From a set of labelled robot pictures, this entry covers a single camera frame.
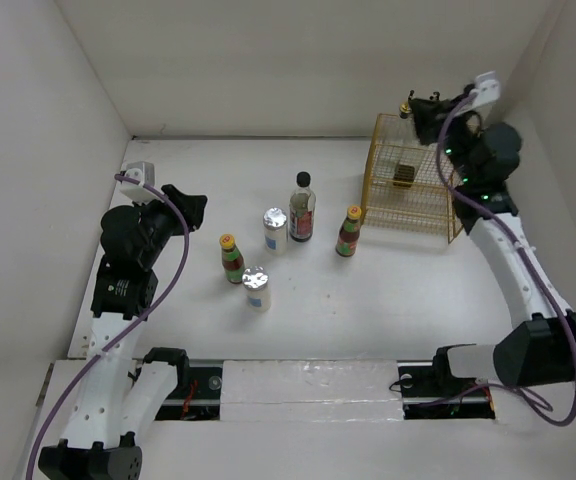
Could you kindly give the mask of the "dark-filled gold-spout oil bottle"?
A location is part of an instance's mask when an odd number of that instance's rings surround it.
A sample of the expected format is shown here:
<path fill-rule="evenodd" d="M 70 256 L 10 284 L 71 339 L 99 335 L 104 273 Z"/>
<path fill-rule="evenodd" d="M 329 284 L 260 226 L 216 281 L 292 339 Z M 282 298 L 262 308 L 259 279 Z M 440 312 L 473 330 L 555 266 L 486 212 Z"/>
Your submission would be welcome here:
<path fill-rule="evenodd" d="M 416 137 L 410 100 L 415 91 L 410 90 L 407 99 L 399 106 L 394 136 L 394 174 L 396 187 L 411 188 L 414 184 L 441 185 L 436 171 L 436 146 L 421 145 Z"/>

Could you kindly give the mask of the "clear oil bottle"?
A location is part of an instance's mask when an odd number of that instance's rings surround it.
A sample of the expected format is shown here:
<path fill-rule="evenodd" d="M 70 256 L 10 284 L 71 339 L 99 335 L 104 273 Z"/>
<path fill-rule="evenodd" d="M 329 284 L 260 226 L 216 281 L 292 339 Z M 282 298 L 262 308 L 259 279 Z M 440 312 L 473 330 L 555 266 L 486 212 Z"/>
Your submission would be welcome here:
<path fill-rule="evenodd" d="M 412 183 L 416 174 L 416 167 L 409 158 L 409 148 L 416 140 L 410 106 L 413 97 L 411 90 L 396 113 L 380 113 L 377 117 L 377 171 L 383 177 L 391 174 L 395 184 Z"/>

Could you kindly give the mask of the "yellow-cap sauce bottle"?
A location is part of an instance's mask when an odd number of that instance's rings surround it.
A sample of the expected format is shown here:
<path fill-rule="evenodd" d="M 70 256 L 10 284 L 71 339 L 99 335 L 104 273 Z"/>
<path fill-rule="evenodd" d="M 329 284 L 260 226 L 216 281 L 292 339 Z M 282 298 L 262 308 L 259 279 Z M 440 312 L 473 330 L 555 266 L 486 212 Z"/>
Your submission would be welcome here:
<path fill-rule="evenodd" d="M 245 270 L 244 258 L 232 234 L 223 234 L 219 239 L 221 263 L 226 279 L 232 284 L 241 284 Z"/>
<path fill-rule="evenodd" d="M 342 257 L 352 257 L 360 237 L 362 210 L 358 205 L 349 206 L 340 227 L 335 251 Z"/>

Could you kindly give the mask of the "clear bottle black cap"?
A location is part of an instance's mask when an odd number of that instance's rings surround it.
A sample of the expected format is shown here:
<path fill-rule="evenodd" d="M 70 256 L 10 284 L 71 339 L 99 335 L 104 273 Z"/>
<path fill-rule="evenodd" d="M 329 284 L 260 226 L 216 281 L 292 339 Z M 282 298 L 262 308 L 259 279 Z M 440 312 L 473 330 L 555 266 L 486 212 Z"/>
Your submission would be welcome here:
<path fill-rule="evenodd" d="M 301 171 L 296 176 L 296 188 L 289 200 L 289 235 L 296 242 L 311 239 L 314 230 L 316 196 L 311 189 L 311 176 Z"/>

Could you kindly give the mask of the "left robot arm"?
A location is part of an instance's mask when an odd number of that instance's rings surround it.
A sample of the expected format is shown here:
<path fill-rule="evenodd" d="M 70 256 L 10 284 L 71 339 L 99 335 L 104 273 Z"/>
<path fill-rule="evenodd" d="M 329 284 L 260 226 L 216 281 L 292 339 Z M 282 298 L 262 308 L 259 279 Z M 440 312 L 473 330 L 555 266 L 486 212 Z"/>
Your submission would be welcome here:
<path fill-rule="evenodd" d="M 157 347 L 135 374 L 134 350 L 148 317 L 174 288 L 156 291 L 154 265 L 168 241 L 200 228 L 208 199 L 171 184 L 161 189 L 117 176 L 130 204 L 101 219 L 103 255 L 91 303 L 86 363 L 36 434 L 26 478 L 136 479 L 143 467 L 140 441 L 168 396 L 190 387 L 183 349 Z"/>

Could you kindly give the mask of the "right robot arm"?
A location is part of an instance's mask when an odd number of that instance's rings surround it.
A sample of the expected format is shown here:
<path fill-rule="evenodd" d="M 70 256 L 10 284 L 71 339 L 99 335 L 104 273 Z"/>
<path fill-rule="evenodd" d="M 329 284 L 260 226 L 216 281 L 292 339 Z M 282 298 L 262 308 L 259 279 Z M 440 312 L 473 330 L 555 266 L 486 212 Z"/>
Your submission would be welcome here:
<path fill-rule="evenodd" d="M 497 80 L 477 80 L 451 99 L 409 96 L 400 108 L 412 119 L 419 143 L 434 147 L 435 162 L 448 160 L 458 176 L 459 185 L 446 186 L 453 208 L 486 258 L 512 324 L 503 340 L 482 352 L 474 346 L 447 349 L 447 360 L 430 369 L 433 387 L 444 394 L 474 376 L 477 360 L 507 387 L 576 385 L 576 312 L 540 266 L 506 184 L 519 166 L 522 139 L 504 122 L 469 125 L 480 107 L 499 97 Z"/>

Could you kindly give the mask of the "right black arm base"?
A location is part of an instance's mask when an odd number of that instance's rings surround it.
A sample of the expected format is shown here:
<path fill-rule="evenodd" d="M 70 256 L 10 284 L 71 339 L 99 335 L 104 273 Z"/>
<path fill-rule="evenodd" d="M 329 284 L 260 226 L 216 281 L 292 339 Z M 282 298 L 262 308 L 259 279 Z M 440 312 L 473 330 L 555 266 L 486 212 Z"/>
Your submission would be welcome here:
<path fill-rule="evenodd" d="M 440 380 L 430 364 L 398 366 L 398 379 L 389 390 L 400 395 L 405 420 L 494 420 L 496 414 L 488 389 L 457 398 L 475 386 L 474 379 Z"/>

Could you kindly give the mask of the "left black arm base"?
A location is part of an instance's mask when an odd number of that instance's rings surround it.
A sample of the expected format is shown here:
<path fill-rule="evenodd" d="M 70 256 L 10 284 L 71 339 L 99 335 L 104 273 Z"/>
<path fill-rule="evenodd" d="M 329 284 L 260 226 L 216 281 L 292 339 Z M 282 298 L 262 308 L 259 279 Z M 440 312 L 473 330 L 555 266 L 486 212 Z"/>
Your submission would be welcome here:
<path fill-rule="evenodd" d="M 220 418 L 223 363 L 191 360 L 185 349 L 154 347 L 128 373 L 134 386 L 142 366 L 163 361 L 176 368 L 176 386 L 159 408 L 157 421 L 213 421 Z"/>

